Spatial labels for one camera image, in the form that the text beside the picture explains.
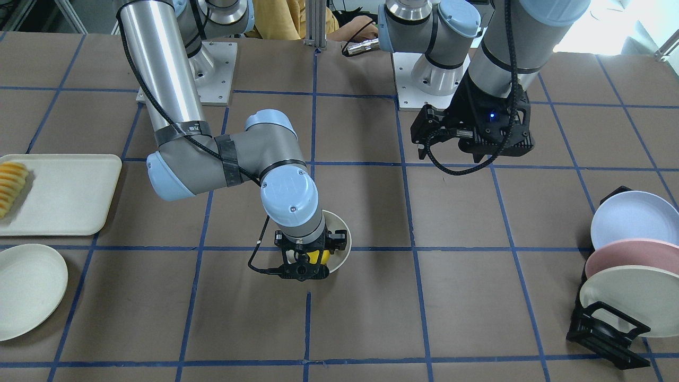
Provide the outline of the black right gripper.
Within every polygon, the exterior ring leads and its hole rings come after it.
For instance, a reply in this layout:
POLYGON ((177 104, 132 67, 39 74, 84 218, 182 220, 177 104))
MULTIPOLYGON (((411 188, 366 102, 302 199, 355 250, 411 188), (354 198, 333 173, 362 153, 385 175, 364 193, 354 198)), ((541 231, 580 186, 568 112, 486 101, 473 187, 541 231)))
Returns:
POLYGON ((289 240, 282 231, 275 234, 274 244, 281 250, 282 264, 274 268, 274 275, 284 280, 324 280, 330 275, 329 269, 325 264, 310 264, 307 256, 308 252, 320 250, 326 247, 326 240, 329 237, 327 229, 318 239, 308 244, 293 242, 289 240))

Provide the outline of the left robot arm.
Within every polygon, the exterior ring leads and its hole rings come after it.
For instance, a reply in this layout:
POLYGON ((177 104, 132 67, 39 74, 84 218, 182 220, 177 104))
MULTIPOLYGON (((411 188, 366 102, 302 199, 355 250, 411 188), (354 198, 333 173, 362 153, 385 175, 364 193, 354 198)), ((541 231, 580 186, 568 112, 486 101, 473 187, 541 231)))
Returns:
POLYGON ((535 147, 527 90, 589 1, 492 1, 482 27, 467 1, 386 1, 378 10, 380 49, 420 54, 412 79, 429 94, 452 94, 446 109, 425 105, 411 128, 419 159, 456 138, 475 163, 486 155, 520 157, 535 147))

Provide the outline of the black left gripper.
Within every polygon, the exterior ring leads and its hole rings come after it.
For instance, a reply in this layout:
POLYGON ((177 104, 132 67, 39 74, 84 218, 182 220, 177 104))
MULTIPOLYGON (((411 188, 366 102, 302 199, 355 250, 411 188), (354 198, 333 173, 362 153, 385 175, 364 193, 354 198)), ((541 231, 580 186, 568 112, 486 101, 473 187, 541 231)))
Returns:
POLYGON ((412 143, 417 145, 418 159, 426 157, 424 144, 431 133, 444 132, 443 135, 435 135, 431 145, 451 139, 446 133, 450 132, 448 128, 473 132, 473 137, 461 138, 458 147, 472 154, 477 163, 483 155, 495 154, 507 133, 511 133, 511 137, 501 155, 520 157, 528 154, 534 149, 534 139, 529 132, 529 97, 521 85, 517 90, 517 118, 512 129, 509 128, 510 112, 511 97, 494 97, 483 92, 471 80, 462 80, 446 110, 424 105, 415 117, 410 136, 412 143))

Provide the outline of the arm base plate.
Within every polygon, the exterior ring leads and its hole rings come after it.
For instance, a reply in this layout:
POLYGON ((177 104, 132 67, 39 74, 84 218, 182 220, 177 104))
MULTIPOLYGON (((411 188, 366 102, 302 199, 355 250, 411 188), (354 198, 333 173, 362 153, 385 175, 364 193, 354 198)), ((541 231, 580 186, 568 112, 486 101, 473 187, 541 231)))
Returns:
POLYGON ((204 42, 191 58, 181 39, 132 39, 128 50, 142 82, 137 99, 168 114, 197 113, 201 106, 227 106, 238 46, 204 42))
POLYGON ((460 67, 439 68, 424 54, 393 53, 392 59, 401 111, 418 111, 425 104, 446 109, 471 62, 466 55, 460 67))

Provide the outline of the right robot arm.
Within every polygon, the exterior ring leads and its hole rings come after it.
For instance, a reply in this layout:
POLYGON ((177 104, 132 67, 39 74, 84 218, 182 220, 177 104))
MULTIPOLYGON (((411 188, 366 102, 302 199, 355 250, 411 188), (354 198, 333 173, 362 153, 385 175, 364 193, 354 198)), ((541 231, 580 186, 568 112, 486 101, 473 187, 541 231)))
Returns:
POLYGON ((318 188, 288 117, 250 116, 244 131, 214 136, 197 90, 196 59, 209 37, 250 31, 250 1, 114 1, 125 56, 150 107, 158 150, 146 158, 166 201, 253 181, 267 218, 278 225, 282 264, 256 268, 284 280, 323 280, 349 258, 344 220, 320 205, 318 188))

